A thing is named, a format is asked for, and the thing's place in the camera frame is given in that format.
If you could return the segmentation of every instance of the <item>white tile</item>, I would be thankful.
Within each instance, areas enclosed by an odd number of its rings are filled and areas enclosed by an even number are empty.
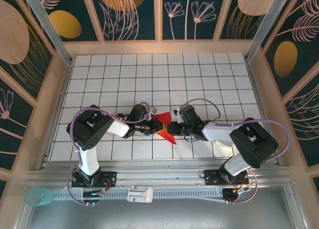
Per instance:
[[[152,92],[136,92],[135,93],[135,104],[142,102],[147,102],[149,105],[152,105]]]
[[[152,159],[152,141],[133,141],[132,159]]]
[[[213,158],[213,148],[211,142],[196,141],[193,142],[194,158]]]
[[[216,105],[220,112],[220,118],[217,120],[226,120],[224,105]],[[218,111],[213,105],[206,105],[208,119],[213,120],[218,117]]]
[[[207,110],[205,105],[193,105],[196,114],[201,118],[201,120],[207,120]]]
[[[103,78],[104,69],[104,66],[90,67],[88,78]]]
[[[219,89],[219,83],[217,77],[202,77],[204,90]]]
[[[138,65],[136,68],[137,78],[151,78],[152,77],[152,66],[151,65]]]
[[[205,90],[205,99],[213,102],[214,104],[222,104],[223,100],[221,99],[220,90]]]
[[[168,72],[170,77],[184,77],[184,65],[169,65]]]
[[[63,108],[60,123],[70,123],[80,108]]]
[[[121,54],[109,54],[106,57],[106,65],[107,66],[118,66],[121,65]]]
[[[70,135],[66,132],[68,124],[59,124],[58,131],[56,134],[56,141],[60,142],[70,142]]]
[[[86,79],[71,79],[68,93],[80,93],[84,92]]]
[[[169,92],[168,91],[155,91],[153,92],[153,105],[169,105]]]
[[[153,78],[153,91],[168,91],[168,78]]]
[[[169,106],[155,106],[155,108],[157,109],[156,114],[162,114],[167,112],[173,114],[173,112],[170,111]]]
[[[83,99],[83,93],[67,93],[64,107],[66,108],[81,107],[82,99]]]
[[[226,118],[228,120],[244,120],[243,111],[239,104],[224,105]]]
[[[228,53],[231,63],[245,63],[242,53]]]
[[[197,53],[183,53],[184,64],[199,64]]]
[[[237,90],[222,90],[221,96],[224,104],[240,103]]]
[[[218,76],[233,76],[230,64],[217,64],[216,71]]]
[[[233,149],[231,147],[222,148],[216,145],[215,142],[212,142],[212,144],[213,144],[214,156],[216,158],[230,158],[233,156]]]
[[[106,66],[104,71],[104,78],[119,78],[120,66]]]
[[[106,55],[92,55],[90,66],[105,66]]]
[[[153,78],[168,77],[167,65],[153,65]]]
[[[135,78],[136,66],[121,66],[121,78]]]
[[[151,78],[137,78],[135,91],[151,91],[152,79]]]
[[[85,79],[88,76],[89,67],[74,67],[71,79]]]
[[[119,91],[135,91],[135,78],[120,78]]]
[[[137,65],[152,65],[152,55],[151,54],[138,54]]]
[[[112,160],[127,160],[132,158],[132,141],[114,141]]]
[[[200,69],[198,64],[187,64],[184,65],[186,77],[200,77]]]
[[[203,90],[196,90],[196,91],[187,91],[187,99],[192,100],[195,98],[204,98],[204,91]],[[191,102],[191,105],[202,105],[205,104],[203,100],[196,100]]]
[[[90,66],[91,55],[78,55],[74,66]]]
[[[200,64],[214,63],[214,58],[212,53],[199,53],[198,58],[199,58]]]
[[[168,64],[183,64],[183,55],[181,53],[169,53]]]
[[[236,86],[238,89],[252,89],[251,82],[248,76],[236,76]]]
[[[51,154],[51,161],[70,161],[72,153],[71,142],[55,142]]]
[[[119,90],[118,78],[103,79],[102,92],[117,92]]]
[[[121,65],[136,65],[137,55],[136,54],[122,54]]]
[[[153,54],[153,65],[163,65],[163,64],[167,64],[167,54],[166,53]]]
[[[176,145],[173,144],[173,158],[193,158],[192,143],[176,140]]]
[[[227,53],[214,53],[215,63],[229,63]]]
[[[187,77],[186,78],[186,88],[187,88],[187,90],[203,90],[203,84],[201,82],[201,77]]]
[[[101,92],[103,79],[88,79],[85,85],[85,92]]]
[[[238,90],[238,94],[241,104],[257,103],[253,90]]]
[[[171,105],[183,105],[187,102],[186,91],[171,91],[170,94],[170,104]]]
[[[118,93],[101,93],[99,107],[116,107]]]
[[[260,112],[257,104],[243,104],[242,105],[245,118],[260,119]]]
[[[173,158],[172,143],[166,140],[153,141],[153,159]]]
[[[101,93],[84,93],[82,107],[90,107],[91,105],[99,105]]]
[[[113,142],[99,142],[96,147],[98,161],[109,161],[112,155]]]
[[[134,106],[135,92],[119,92],[118,106]]]
[[[236,89],[234,77],[218,77],[220,89]]]
[[[169,78],[170,90],[186,90],[185,78]]]
[[[231,64],[234,76],[248,76],[245,64]]]
[[[201,64],[200,72],[202,77],[217,76],[215,64]]]

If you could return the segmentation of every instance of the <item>red object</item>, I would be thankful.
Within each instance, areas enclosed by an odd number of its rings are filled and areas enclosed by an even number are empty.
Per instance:
[[[176,145],[175,142],[175,138],[173,135],[169,134],[167,132],[167,126],[168,124],[171,123],[171,117],[170,117],[170,113],[161,113],[161,114],[157,114],[154,116],[157,120],[159,120],[160,122],[162,122],[165,126],[164,130],[161,130],[158,132],[158,134],[162,137],[165,138],[166,140],[168,140],[169,142],[173,143]]]

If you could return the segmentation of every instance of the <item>black mounting bracket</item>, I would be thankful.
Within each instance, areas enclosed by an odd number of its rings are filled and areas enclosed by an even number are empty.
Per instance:
[[[219,169],[216,170],[205,170],[204,171],[204,179],[206,186],[224,186],[228,185],[228,183],[222,179],[219,173]],[[240,179],[243,180],[244,184],[249,184],[247,171],[242,171],[237,175],[237,179],[231,183],[231,185],[241,185],[243,184]]]
[[[116,184],[116,175],[117,172],[101,172],[100,173],[100,177],[99,177],[99,181],[96,183],[96,185],[94,186],[95,188],[105,188],[105,183],[107,183],[107,185],[109,185],[109,182],[111,183],[111,188],[115,187]],[[73,188],[88,188],[89,186],[87,186],[83,181],[81,176],[79,175],[79,172],[75,172],[73,174],[73,180],[72,180],[72,185]]]

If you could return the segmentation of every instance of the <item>purple cable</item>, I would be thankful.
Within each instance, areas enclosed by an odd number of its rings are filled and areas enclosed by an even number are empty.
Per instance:
[[[218,107],[213,102],[211,102],[211,101],[209,101],[207,99],[204,99],[204,98],[195,98],[195,99],[189,100],[187,103],[184,103],[180,108],[183,108],[187,104],[189,104],[190,102],[193,102],[193,101],[196,101],[196,100],[206,101],[206,102],[210,103],[211,105],[213,105],[216,108],[216,110],[218,112],[218,117],[213,119],[213,123],[214,123],[214,125],[219,126],[219,127],[237,127],[237,126],[244,125],[246,123],[258,123],[258,122],[273,123],[273,124],[277,124],[280,127],[282,127],[285,130],[286,135],[287,135],[286,145],[285,145],[284,149],[279,154],[276,154],[276,155],[270,157],[267,161],[270,161],[270,160],[273,160],[273,159],[276,159],[276,158],[280,157],[281,155],[283,155],[288,150],[290,142],[291,142],[291,137],[290,137],[290,133],[289,133],[288,129],[282,123],[274,121],[274,120],[271,120],[271,119],[254,119],[254,120],[243,121],[243,122],[240,122],[240,123],[219,124],[219,123],[215,122],[221,116]]]
[[[255,178],[255,182],[256,182],[256,185],[255,185],[255,190],[254,190],[254,193],[249,197],[247,198],[246,200],[243,200],[243,201],[240,201],[240,202],[232,202],[233,204],[241,204],[241,203],[246,203],[250,200],[253,199],[253,197],[257,194],[257,190],[258,190],[258,183],[257,183],[257,177],[256,177],[256,174],[251,171],[250,169],[247,169],[252,175],[254,175],[254,178]]]
[[[72,119],[72,121],[71,121],[71,124],[70,124],[70,139],[71,139],[73,145],[75,146],[75,148],[77,149],[77,153],[78,153],[78,157],[79,157],[79,161],[80,161],[79,167],[81,167],[81,166],[83,165],[83,161],[82,161],[82,157],[81,157],[81,153],[80,153],[79,146],[75,143],[74,137],[73,137],[73,126],[74,126],[75,119],[76,119],[81,113],[83,113],[83,112],[85,112],[85,111],[87,111],[87,110],[94,110],[94,111],[99,111],[99,112],[101,112],[101,113],[105,113],[106,115],[109,115],[111,118],[114,118],[114,119],[116,119],[116,120],[120,120],[120,121],[122,121],[122,122],[124,122],[124,123],[139,123],[139,122],[144,121],[144,120],[149,116],[149,113],[150,113],[150,106],[148,105],[148,103],[142,102],[141,104],[146,104],[147,107],[148,107],[148,109],[147,109],[147,113],[145,114],[145,116],[144,116],[141,120],[138,120],[138,121],[126,121],[126,120],[120,119],[120,118],[118,118],[117,116],[115,116],[115,115],[113,115],[113,114],[111,114],[111,113],[109,113],[109,112],[106,112],[106,111],[104,111],[104,110],[102,110],[102,109],[100,109],[100,108],[83,108],[83,109],[81,109],[80,111],[78,111],[78,112],[74,115],[74,117],[73,117],[73,119]]]

